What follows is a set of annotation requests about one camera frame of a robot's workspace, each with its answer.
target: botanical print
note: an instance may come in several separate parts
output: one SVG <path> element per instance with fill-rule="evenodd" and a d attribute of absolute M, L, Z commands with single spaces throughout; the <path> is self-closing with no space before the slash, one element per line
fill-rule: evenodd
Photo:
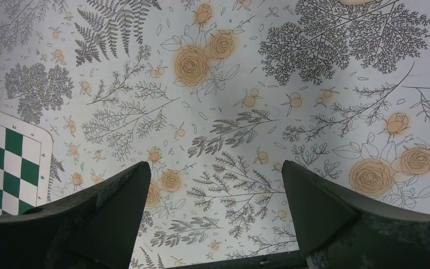
<path fill-rule="evenodd" d="M 74 23 L 83 40 L 75 40 L 79 49 L 77 53 L 77 66 L 94 59 L 101 62 L 101 56 L 109 60 L 109 53 L 118 57 L 118 37 L 123 43 L 124 53 L 129 56 L 129 42 L 134 36 L 139 44 L 143 44 L 143 24 L 147 12 L 156 8 L 162 10 L 158 0 L 124 0 L 105 1 L 87 0 L 97 12 L 78 9 L 78 14 L 90 25 L 83 27 Z"/>
<path fill-rule="evenodd" d="M 199 98 L 199 92 L 203 92 L 204 95 L 214 92 L 216 95 L 218 91 L 223 91 L 226 81 L 236 76 L 240 69 L 239 64 L 229 69 L 222 67 L 225 59 L 233 55 L 235 35 L 243 33 L 243 25 L 250 22 L 253 17 L 240 21 L 239 26 L 233 29 L 220 30 L 217 29 L 216 22 L 208 25 L 208 21 L 213 17 L 210 5 L 202 4 L 195 15 L 192 25 L 197 24 L 198 31 L 185 25 L 183 35 L 174 35 L 165 40 L 161 46 L 177 52 L 174 64 L 177 79 L 174 84 L 191 87 L 190 94 L 197 94 Z"/>
<path fill-rule="evenodd" d="M 48 202 L 149 163 L 130 268 L 298 250 L 285 160 L 430 214 L 430 4 L 0 0 L 0 49 Z"/>
<path fill-rule="evenodd" d="M 400 119 L 402 123 L 408 122 L 405 116 Z M 369 133 L 365 143 L 351 142 L 333 150 L 342 158 L 355 160 L 349 172 L 352 188 L 402 208 L 414 208 L 417 199 L 430 197 L 430 185 L 420 191 L 415 187 L 415 183 L 430 172 L 430 145 L 421 140 L 416 142 L 418 138 L 409 134 L 402 140 L 390 136 L 381 148 L 376 146 L 375 138 L 374 133 Z"/>
<path fill-rule="evenodd" d="M 46 71 L 41 63 L 30 67 L 17 64 L 6 73 L 8 99 L 18 99 L 17 113 L 25 121 L 40 123 L 45 110 L 61 110 L 63 97 L 72 98 L 73 80 L 67 69 L 56 65 Z"/>
<path fill-rule="evenodd" d="M 35 24 L 42 23 L 47 13 L 65 13 L 68 3 L 67 0 L 6 0 L 0 1 L 0 6 L 4 7 L 5 14 L 0 21 L 0 41 L 12 51 L 29 42 Z"/>
<path fill-rule="evenodd" d="M 190 157 L 197 155 L 200 156 L 202 153 L 214 155 L 220 151 L 223 145 L 232 145 L 231 147 L 237 147 L 244 142 L 250 143 L 258 135 L 255 128 L 263 123 L 271 123 L 276 121 L 275 119 L 269 118 L 270 111 L 253 109 L 251 112 L 238 113 L 238 118 L 235 120 L 229 119 L 218 119 L 215 120 L 217 124 L 212 125 L 213 129 L 210 133 L 216 133 L 216 136 L 210 140 L 207 137 L 200 136 L 192 140 L 193 147 L 189 148 L 187 153 Z"/>
<path fill-rule="evenodd" d="M 303 81 L 320 85 L 346 69 L 350 59 L 382 73 L 396 71 L 405 57 L 419 57 L 426 49 L 430 18 L 405 8 L 399 0 L 345 6 L 336 0 L 301 0 L 295 13 L 301 18 L 272 27 L 259 53 L 267 76 L 286 85 L 299 70 Z"/>
<path fill-rule="evenodd" d="M 283 186 L 275 186 L 259 171 L 250 171 L 249 166 L 243 156 L 234 157 L 223 152 L 212 165 L 213 175 L 204 171 L 200 178 L 193 179 L 206 188 L 192 187 L 187 191 L 188 196 L 197 199 L 195 205 L 204 212 L 212 208 L 213 200 L 219 200 L 226 208 L 225 218 L 233 226 L 228 234 L 235 238 L 239 238 L 243 231 L 251 230 L 257 217 L 263 219 L 268 215 L 268 204 L 273 195 L 285 194 Z"/>

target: floral paper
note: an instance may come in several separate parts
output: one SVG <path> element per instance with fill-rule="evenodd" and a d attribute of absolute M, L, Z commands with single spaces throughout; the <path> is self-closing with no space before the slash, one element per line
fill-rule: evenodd
<path fill-rule="evenodd" d="M 131 268 L 298 249 L 284 160 L 430 214 L 430 3 L 0 0 L 0 46 L 49 202 L 150 163 Z"/>

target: chessboard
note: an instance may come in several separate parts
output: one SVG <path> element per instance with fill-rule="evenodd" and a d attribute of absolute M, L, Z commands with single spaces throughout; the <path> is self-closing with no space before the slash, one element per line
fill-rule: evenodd
<path fill-rule="evenodd" d="M 0 215 L 47 202 L 51 158 L 47 131 L 0 112 Z"/>

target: gray fern illustration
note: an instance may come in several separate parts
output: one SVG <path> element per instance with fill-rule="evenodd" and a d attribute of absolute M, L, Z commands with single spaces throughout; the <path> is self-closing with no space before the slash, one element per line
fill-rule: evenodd
<path fill-rule="evenodd" d="M 60 179 L 60 176 L 58 175 L 58 172 L 65 172 L 65 169 L 63 168 L 62 162 L 58 161 L 54 155 L 52 155 L 52 159 L 50 161 L 50 177 L 49 177 L 49 189 L 47 191 L 47 202 L 51 202 L 50 200 L 50 188 L 53 185 L 53 182 L 55 180 L 58 180 L 59 182 L 62 182 Z"/>
<path fill-rule="evenodd" d="M 219 136 L 207 139 L 206 136 L 199 136 L 192 140 L 193 147 L 189 148 L 187 153 L 189 157 L 200 156 L 202 153 L 212 154 L 219 152 L 223 145 L 231 145 L 232 148 L 238 147 L 244 142 L 251 143 L 258 135 L 255 128 L 263 123 L 273 122 L 277 119 L 269 118 L 270 111 L 253 109 L 250 112 L 238 113 L 235 120 L 218 119 L 212 125 L 213 130 L 210 133 L 216 133 Z M 231 137 L 225 139 L 225 135 L 231 134 Z"/>
<path fill-rule="evenodd" d="M 178 99 L 170 99 L 166 94 L 167 87 L 160 84 L 139 81 L 131 85 L 129 79 L 142 69 L 144 67 L 139 62 L 131 64 L 128 61 L 123 65 L 122 73 L 113 72 L 113 81 L 108 88 L 102 80 L 97 94 L 88 105 L 101 102 L 103 106 L 97 108 L 93 112 L 93 118 L 82 125 L 88 142 L 107 142 L 114 150 L 112 156 L 119 161 L 129 157 L 135 135 L 144 138 L 165 128 L 165 108 Z M 120 100 L 118 94 L 124 94 L 124 100 Z"/>
<path fill-rule="evenodd" d="M 144 262 L 140 263 L 138 259 L 132 258 L 129 264 L 130 268 L 139 268 L 139 269 L 164 269 L 164 263 L 162 263 L 161 256 L 157 255 L 157 265 L 154 264 L 152 258 L 147 254 L 143 248 L 139 247 L 144 254 Z"/>
<path fill-rule="evenodd" d="M 391 73 L 398 61 L 419 57 L 426 49 L 430 18 L 405 9 L 394 1 L 376 1 L 345 6 L 336 0 L 300 0 L 298 23 L 272 27 L 259 53 L 266 76 L 274 76 L 285 86 L 299 70 L 304 82 L 320 85 L 332 79 L 335 67 L 345 69 L 350 58 Z"/>
<path fill-rule="evenodd" d="M 262 254 L 275 254 L 295 250 L 297 237 L 294 230 L 289 225 L 273 227 L 274 240 L 267 240 L 263 234 L 248 235 L 248 240 L 258 246 L 257 251 L 246 254 L 243 250 L 229 252 L 226 254 L 229 259 L 239 259 L 255 257 Z"/>
<path fill-rule="evenodd" d="M 233 228 L 228 234 L 239 238 L 251 229 L 256 218 L 268 215 L 268 204 L 273 195 L 284 194 L 273 187 L 272 181 L 259 171 L 250 171 L 243 156 L 234 157 L 223 152 L 212 165 L 215 173 L 203 172 L 193 181 L 203 187 L 191 187 L 187 195 L 194 197 L 194 204 L 207 212 L 217 199 L 226 208 L 225 218 Z"/>
<path fill-rule="evenodd" d="M 67 11 L 67 0 L 1 0 L 7 20 L 0 22 L 0 41 L 8 51 L 26 45 L 32 35 L 34 20 L 44 21 L 47 11 Z"/>
<path fill-rule="evenodd" d="M 152 227 L 154 222 L 152 221 L 151 213 L 147 210 L 142 214 L 141 224 L 138 230 L 138 236 L 142 236 L 143 233 L 147 232 L 147 226 Z"/>
<path fill-rule="evenodd" d="M 143 43 L 143 24 L 149 8 L 162 10 L 158 0 L 87 0 L 96 11 L 78 9 L 78 13 L 89 24 L 83 27 L 75 22 L 83 40 L 75 40 L 79 48 L 77 66 L 91 63 L 93 60 L 101 62 L 101 54 L 109 58 L 108 50 L 118 57 L 118 39 L 123 43 L 124 52 L 129 56 L 129 42 L 131 35 L 139 43 Z"/>
<path fill-rule="evenodd" d="M 154 233 L 154 238 L 151 239 L 152 246 L 170 246 L 178 245 L 181 241 L 187 245 L 202 243 L 207 238 L 207 231 L 212 229 L 222 229 L 217 224 L 220 220 L 211 217 L 192 217 L 191 222 L 182 220 L 173 220 L 172 227 L 174 233 L 167 234 L 166 231 L 157 231 Z"/>
<path fill-rule="evenodd" d="M 5 88 L 8 99 L 18 99 L 17 113 L 25 122 L 39 124 L 42 110 L 60 110 L 63 97 L 72 98 L 73 81 L 68 70 L 56 65 L 45 71 L 35 63 L 30 67 L 17 64 L 6 73 Z"/>

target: fern leaf drawing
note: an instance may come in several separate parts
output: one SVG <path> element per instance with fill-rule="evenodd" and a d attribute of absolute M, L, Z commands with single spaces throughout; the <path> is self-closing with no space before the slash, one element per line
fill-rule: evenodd
<path fill-rule="evenodd" d="M 151 8 L 162 10 L 158 0 L 87 0 L 95 11 L 78 9 L 87 27 L 75 23 L 83 40 L 76 40 L 77 66 L 93 60 L 109 60 L 109 51 L 118 57 L 118 41 L 129 56 L 132 37 L 143 43 L 143 24 Z"/>

